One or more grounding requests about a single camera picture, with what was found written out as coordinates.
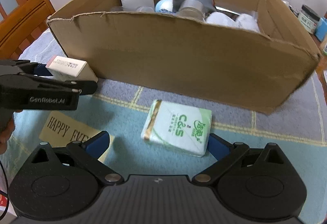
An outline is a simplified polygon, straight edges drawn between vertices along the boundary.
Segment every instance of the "black cable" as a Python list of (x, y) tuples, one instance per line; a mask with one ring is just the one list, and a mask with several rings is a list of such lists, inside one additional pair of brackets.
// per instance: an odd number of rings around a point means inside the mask
[(4, 191), (0, 190), (0, 195), (4, 196), (5, 198), (8, 198), (8, 195)]
[[(7, 192), (8, 192), (8, 189), (9, 189), (8, 179), (7, 179), (6, 172), (4, 171), (4, 167), (3, 167), (3, 165), (2, 165), (1, 160), (0, 160), (0, 166), (1, 166), (2, 171), (3, 171), (4, 180), (6, 181), (6, 188), (7, 188)], [(5, 215), (6, 215), (7, 212), (8, 212), (8, 208), (9, 208), (9, 197), (8, 197), (7, 194), (6, 194), (5, 197), (7, 198), (7, 205), (6, 205), (6, 208), (4, 209), (4, 212), (3, 212), (2, 215), (0, 216), (0, 221), (5, 217)]]

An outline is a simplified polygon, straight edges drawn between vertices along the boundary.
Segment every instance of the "door window pane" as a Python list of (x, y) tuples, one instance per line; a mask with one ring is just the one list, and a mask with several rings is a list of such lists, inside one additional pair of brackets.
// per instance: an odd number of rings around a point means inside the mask
[(0, 0), (0, 3), (7, 15), (9, 15), (15, 8), (18, 7), (16, 0)]

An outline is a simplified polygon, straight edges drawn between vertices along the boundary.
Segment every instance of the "small white box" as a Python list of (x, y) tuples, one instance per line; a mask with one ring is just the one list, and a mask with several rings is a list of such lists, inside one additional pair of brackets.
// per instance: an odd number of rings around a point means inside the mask
[(86, 61), (53, 56), (45, 66), (58, 80), (84, 80), (98, 82), (98, 78)]

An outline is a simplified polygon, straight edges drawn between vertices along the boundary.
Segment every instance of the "red object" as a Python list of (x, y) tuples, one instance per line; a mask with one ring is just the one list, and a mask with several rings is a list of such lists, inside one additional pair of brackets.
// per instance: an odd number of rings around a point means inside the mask
[(4, 206), (6, 207), (8, 203), (7, 198), (5, 198), (4, 196), (0, 195), (0, 206)]

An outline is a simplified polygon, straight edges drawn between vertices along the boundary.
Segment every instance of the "cardboard box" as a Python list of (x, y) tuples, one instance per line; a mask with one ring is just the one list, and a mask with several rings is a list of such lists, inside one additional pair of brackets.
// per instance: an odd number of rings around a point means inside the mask
[(271, 113), (314, 71), (318, 47), (281, 0), (215, 2), (257, 11), (262, 33), (107, 12), (120, 0), (73, 0), (47, 23), (68, 57), (98, 77)]

